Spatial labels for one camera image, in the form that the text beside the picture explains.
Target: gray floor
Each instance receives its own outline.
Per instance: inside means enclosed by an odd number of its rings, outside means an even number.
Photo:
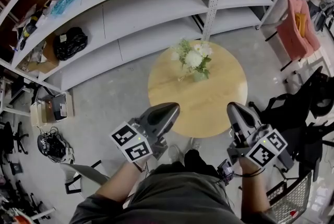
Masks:
[[[270,30],[264,29],[263,32],[268,33]],[[229,50],[240,62],[247,78],[248,101],[255,101],[260,109],[264,109],[271,97],[285,93],[282,81],[289,70],[280,73],[279,69],[289,59],[282,48],[272,47],[265,42],[261,31],[245,28],[212,36],[210,40]],[[139,116],[149,107],[148,76],[159,54],[160,52],[122,65],[72,89],[75,117],[56,123],[55,126],[73,147],[76,164],[92,165],[102,160],[99,170],[111,176],[125,160],[108,134],[121,122]],[[19,101],[17,106],[24,107],[28,102],[29,97],[26,101]],[[24,173],[17,175],[17,179],[21,179],[24,188],[28,192],[34,192],[47,208],[56,208],[49,222],[68,223],[83,198],[80,194],[66,195],[63,172],[58,164],[39,153],[36,139],[40,131],[37,128],[32,130],[29,118],[12,114],[5,118],[15,127],[22,121],[24,132],[30,134],[23,142],[29,154],[11,157],[14,161],[19,160],[24,169]],[[169,144],[178,144],[181,149],[189,141],[189,138],[174,132],[165,137]],[[226,148],[230,142],[227,131],[203,139],[200,154],[207,163],[217,166],[228,157]],[[150,160],[149,168],[168,162],[167,154],[164,154],[158,163]],[[328,166],[327,163],[323,164],[323,174],[328,173]],[[297,175],[296,166],[290,174]],[[266,177],[267,189],[281,181],[276,170],[267,170]],[[237,189],[240,185],[240,180],[234,179],[226,188],[237,215],[240,215],[241,191]]]

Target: sleeve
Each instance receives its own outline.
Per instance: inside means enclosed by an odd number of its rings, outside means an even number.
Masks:
[[[242,215],[241,221],[247,224],[276,224],[276,217],[272,209],[265,212]]]
[[[121,203],[93,194],[77,206],[69,224],[104,223],[112,220],[122,211]]]

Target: gray shirt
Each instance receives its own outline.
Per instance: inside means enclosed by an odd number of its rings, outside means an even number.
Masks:
[[[129,206],[93,194],[80,203],[70,224],[83,223],[275,223],[271,211],[240,220],[226,203],[219,179],[192,173],[151,175],[143,180]]]

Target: table top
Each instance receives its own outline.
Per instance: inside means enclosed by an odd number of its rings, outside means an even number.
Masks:
[[[191,46],[200,41],[191,41]],[[172,130],[195,138],[221,134],[231,127],[226,106],[229,102],[245,104],[247,81],[236,58],[221,46],[210,43],[213,54],[207,64],[209,79],[194,82],[192,76],[181,82],[185,74],[179,61],[172,61],[173,50],[167,49],[156,60],[148,81],[151,105],[177,102],[181,112]]]

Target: shoe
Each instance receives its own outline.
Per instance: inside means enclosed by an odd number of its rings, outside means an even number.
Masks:
[[[199,150],[200,149],[200,138],[191,138],[187,147],[187,151],[189,150]]]
[[[182,161],[182,153],[177,145],[171,145],[168,148],[168,156],[171,163]]]

